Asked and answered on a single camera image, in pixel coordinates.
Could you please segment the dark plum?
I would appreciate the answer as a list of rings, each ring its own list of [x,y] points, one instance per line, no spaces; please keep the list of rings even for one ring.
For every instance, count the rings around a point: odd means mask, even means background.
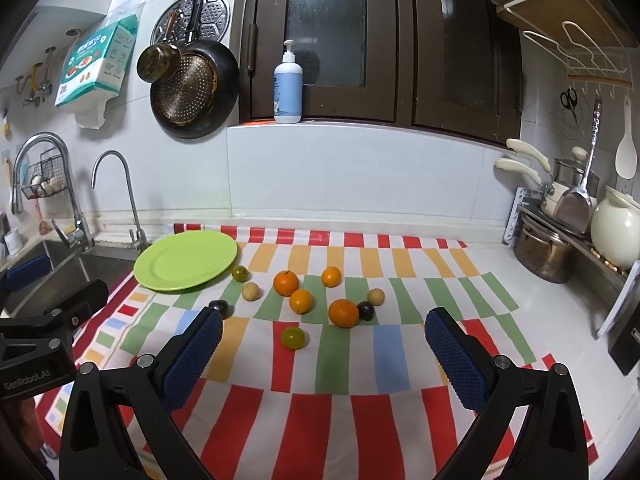
[[[360,301],[357,304],[359,319],[362,322],[370,322],[374,319],[375,308],[369,301]]]
[[[222,318],[228,318],[229,315],[229,304],[226,300],[218,299],[212,300],[208,306],[215,311],[217,311]]]

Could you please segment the beige round fruit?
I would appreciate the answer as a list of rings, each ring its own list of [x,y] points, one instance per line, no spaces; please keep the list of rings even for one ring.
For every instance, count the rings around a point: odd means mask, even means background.
[[[382,306],[385,301],[385,292],[380,288],[372,288],[367,293],[367,302],[370,302],[372,306]]]
[[[246,282],[241,289],[241,295],[246,301],[255,301],[260,297],[260,287],[254,282]]]

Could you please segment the green yellow fruit front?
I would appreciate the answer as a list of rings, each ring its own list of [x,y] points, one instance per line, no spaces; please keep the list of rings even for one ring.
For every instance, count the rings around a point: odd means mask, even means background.
[[[280,341],[281,344],[285,346],[285,348],[296,351],[306,347],[307,335],[298,326],[288,326],[287,328],[282,330]]]

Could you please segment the large orange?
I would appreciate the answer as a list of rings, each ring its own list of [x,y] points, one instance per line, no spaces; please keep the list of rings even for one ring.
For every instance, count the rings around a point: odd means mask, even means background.
[[[337,299],[329,305],[328,318],[335,326],[352,328],[360,319],[359,309],[348,299]]]

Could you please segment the tall spring faucet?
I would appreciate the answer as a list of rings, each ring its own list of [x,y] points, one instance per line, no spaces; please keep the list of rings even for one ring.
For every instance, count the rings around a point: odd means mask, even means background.
[[[21,168],[29,151],[38,144],[50,144],[53,154],[43,154],[38,162],[27,167],[24,176]],[[75,192],[70,153],[63,139],[56,133],[45,131],[30,136],[15,156],[11,180],[11,212],[14,216],[23,212],[23,201],[41,200],[67,192],[73,214],[73,227],[63,231],[54,220],[53,229],[67,248],[89,250],[93,248],[93,238],[88,222],[82,212]]]

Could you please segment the green plate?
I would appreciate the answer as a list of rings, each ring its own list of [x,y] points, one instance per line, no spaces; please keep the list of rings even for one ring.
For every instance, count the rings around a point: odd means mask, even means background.
[[[236,241],[223,232],[172,234],[142,252],[134,263],[134,278],[156,292],[178,292],[223,274],[238,252]]]

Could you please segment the dish rack shelf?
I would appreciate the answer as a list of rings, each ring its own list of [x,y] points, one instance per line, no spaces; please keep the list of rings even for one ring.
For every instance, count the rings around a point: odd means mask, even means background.
[[[517,188],[512,204],[508,222],[504,229],[502,241],[506,246],[514,247],[514,242],[521,229],[521,215],[527,214],[537,220],[540,224],[555,232],[559,237],[571,244],[578,252],[578,259],[584,258],[591,262],[598,269],[598,272],[618,290],[617,297],[611,308],[612,315],[615,310],[623,310],[630,305],[634,299],[637,285],[639,284],[638,271],[624,271],[613,266],[605,260],[593,247],[589,240],[583,240],[567,230],[563,230],[558,222],[547,217],[540,209],[541,192],[528,190],[527,188]]]

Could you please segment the steel spatula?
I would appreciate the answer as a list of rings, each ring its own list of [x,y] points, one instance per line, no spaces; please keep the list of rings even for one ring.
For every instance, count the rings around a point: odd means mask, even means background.
[[[590,150],[586,158],[582,180],[574,188],[567,190],[559,200],[555,209],[555,219],[575,233],[585,234],[591,218],[591,200],[588,193],[588,180],[594,159],[602,116],[602,98],[600,91],[594,97],[591,119]]]

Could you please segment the white rice spoon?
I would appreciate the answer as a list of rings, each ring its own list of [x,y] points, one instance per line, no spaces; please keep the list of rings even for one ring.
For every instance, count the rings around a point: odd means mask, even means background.
[[[628,94],[624,96],[623,115],[624,132],[616,148],[614,165],[616,174],[620,178],[632,180],[637,171],[638,154],[632,137],[632,109]]]

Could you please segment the brass colander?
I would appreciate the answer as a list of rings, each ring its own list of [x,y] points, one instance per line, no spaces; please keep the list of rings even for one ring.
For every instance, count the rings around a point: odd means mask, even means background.
[[[152,84],[152,104],[168,122],[195,122],[210,107],[217,75],[205,58],[172,44],[151,44],[140,54],[138,76]]]

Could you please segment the black frying pan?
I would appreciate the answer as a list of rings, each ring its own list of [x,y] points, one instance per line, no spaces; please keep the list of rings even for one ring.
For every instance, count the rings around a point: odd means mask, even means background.
[[[170,75],[151,84],[152,112],[171,136],[199,139],[227,120],[239,90],[239,64],[231,50],[218,41],[195,40],[178,50]]]

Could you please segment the black scissors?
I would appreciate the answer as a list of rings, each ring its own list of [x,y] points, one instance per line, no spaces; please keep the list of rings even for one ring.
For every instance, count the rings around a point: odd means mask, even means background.
[[[579,126],[576,108],[578,105],[578,97],[576,90],[573,87],[568,87],[566,90],[562,91],[560,94],[560,102],[562,107],[570,112],[573,117],[575,127]]]

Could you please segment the white blue pump bottle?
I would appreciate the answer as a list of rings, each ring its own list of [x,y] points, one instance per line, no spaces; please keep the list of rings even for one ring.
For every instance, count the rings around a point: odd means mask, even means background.
[[[285,40],[281,63],[273,71],[273,119],[296,124],[302,119],[303,67],[296,63],[294,41]]]

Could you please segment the round steel steamer rack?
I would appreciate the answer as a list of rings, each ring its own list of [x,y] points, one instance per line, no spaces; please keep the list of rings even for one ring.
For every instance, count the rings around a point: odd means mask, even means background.
[[[177,0],[155,23],[150,41],[179,48],[197,39],[221,42],[230,18],[226,0]]]

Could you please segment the wooden cutting board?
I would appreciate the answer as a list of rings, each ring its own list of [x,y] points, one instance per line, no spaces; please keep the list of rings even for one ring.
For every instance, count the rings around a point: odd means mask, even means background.
[[[570,48],[562,23],[573,22],[600,47],[636,48],[638,38],[610,0],[509,0],[498,17],[521,30],[532,30]]]

